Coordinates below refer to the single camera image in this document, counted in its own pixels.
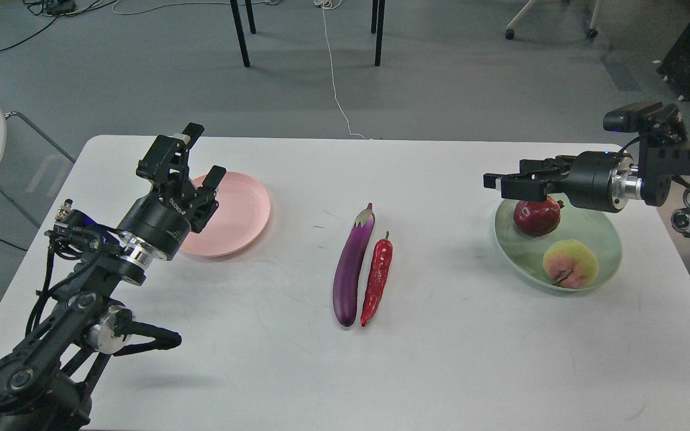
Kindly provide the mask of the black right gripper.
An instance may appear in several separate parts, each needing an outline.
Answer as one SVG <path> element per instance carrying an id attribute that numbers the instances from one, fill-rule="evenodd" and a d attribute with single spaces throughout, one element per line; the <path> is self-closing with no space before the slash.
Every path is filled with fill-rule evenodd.
<path id="1" fill-rule="evenodd" d="M 638 164 L 627 153 L 608 151 L 585 151 L 575 161 L 572 157 L 521 159 L 515 174 L 484 174 L 483 186 L 500 189 L 504 199 L 530 202 L 563 193 L 574 207 L 607 213 L 618 213 L 630 200 L 643 199 Z"/>

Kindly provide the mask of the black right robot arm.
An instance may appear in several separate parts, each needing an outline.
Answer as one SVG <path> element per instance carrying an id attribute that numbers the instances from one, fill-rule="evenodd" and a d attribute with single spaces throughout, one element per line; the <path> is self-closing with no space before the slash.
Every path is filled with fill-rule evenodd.
<path id="1" fill-rule="evenodd" d="M 661 207 L 671 184 L 678 183 L 685 189 L 684 207 L 674 210 L 670 223 L 690 238 L 690 140 L 679 107 L 637 102 L 610 110 L 602 125 L 614 133 L 635 134 L 636 155 L 622 148 L 521 159 L 515 174 L 483 175 L 483 186 L 496 189 L 504 199 L 534 202 L 562 193 L 575 207 L 618 213 L 630 200 Z"/>

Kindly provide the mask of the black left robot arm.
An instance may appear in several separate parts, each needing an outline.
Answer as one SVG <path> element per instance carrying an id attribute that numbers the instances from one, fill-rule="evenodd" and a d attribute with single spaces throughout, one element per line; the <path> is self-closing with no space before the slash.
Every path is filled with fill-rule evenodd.
<path id="1" fill-rule="evenodd" d="M 159 135 L 136 175 L 151 189 L 116 228 L 96 223 L 67 199 L 46 232 L 46 280 L 25 335 L 0 359 L 0 430 L 79 430 L 90 423 L 92 392 L 112 357 L 180 346 L 175 331 L 136 320 L 112 298 L 120 282 L 141 286 L 153 261 L 171 261 L 190 233 L 219 207 L 226 169 L 213 166 L 202 185 L 189 155 L 203 126 Z"/>

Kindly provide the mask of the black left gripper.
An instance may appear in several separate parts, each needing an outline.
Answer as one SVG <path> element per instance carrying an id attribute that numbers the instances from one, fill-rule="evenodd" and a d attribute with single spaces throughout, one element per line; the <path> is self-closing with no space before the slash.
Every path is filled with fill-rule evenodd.
<path id="1" fill-rule="evenodd" d="M 202 232 L 219 207 L 217 196 L 225 167 L 212 166 L 196 189 L 189 178 L 189 153 L 203 131 L 203 125 L 188 123 L 180 134 L 159 135 L 137 164 L 137 177 L 158 191 L 137 199 L 117 230 L 148 243 L 161 260 L 172 260 L 189 233 Z"/>

